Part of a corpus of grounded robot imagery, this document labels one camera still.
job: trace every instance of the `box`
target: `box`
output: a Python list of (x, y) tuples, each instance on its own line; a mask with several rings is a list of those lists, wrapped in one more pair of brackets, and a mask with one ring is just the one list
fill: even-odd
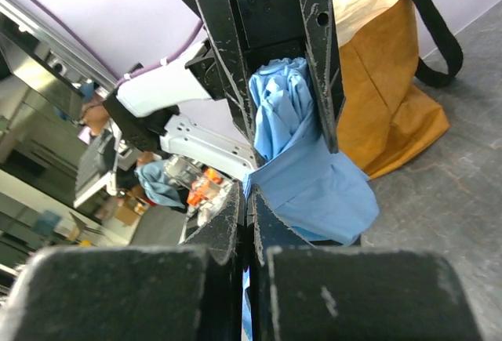
[(140, 218), (140, 215), (134, 211), (136, 206), (137, 201), (129, 200), (125, 202), (115, 211), (115, 218), (127, 226), (132, 226)]

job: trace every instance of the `person's hand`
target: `person's hand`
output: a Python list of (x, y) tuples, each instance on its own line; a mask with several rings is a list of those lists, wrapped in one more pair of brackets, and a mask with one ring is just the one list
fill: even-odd
[(154, 160), (154, 153), (152, 151), (144, 151), (141, 156), (136, 160), (136, 166), (141, 167)]

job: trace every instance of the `tote bag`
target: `tote bag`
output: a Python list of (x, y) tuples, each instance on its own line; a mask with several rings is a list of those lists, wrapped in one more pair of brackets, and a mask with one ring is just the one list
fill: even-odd
[[(340, 149), (371, 178), (416, 157), (449, 123), (441, 105), (413, 84), (448, 85), (462, 50), (431, 0), (333, 0), (346, 102), (337, 126)], [(417, 8), (448, 66), (419, 57)]]

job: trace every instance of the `crumpled blue cloth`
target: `crumpled blue cloth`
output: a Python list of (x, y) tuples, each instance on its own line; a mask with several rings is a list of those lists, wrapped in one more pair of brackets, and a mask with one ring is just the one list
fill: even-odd
[[(315, 120), (307, 61), (272, 60), (249, 80), (257, 106), (254, 147), (267, 163), (244, 179), (261, 187), (271, 210), (309, 241), (351, 245), (378, 216), (369, 177), (344, 153), (330, 154)], [(243, 288), (249, 287), (249, 275)], [(251, 313), (242, 305), (249, 339)]]
[(168, 184), (170, 178), (164, 173), (165, 163), (166, 161), (151, 162), (136, 168), (134, 172), (145, 194), (155, 204), (184, 209), (180, 195)]

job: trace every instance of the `black bag strap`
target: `black bag strap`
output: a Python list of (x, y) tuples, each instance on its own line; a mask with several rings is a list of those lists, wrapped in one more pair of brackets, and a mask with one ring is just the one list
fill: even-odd
[(445, 59), (448, 66), (448, 74), (431, 69), (419, 58), (415, 76), (424, 84), (440, 88), (448, 85), (457, 75), (464, 63), (464, 54), (457, 39), (446, 26), (441, 14), (436, 9), (432, 0), (412, 0), (422, 17), (425, 27), (431, 33), (434, 43)]

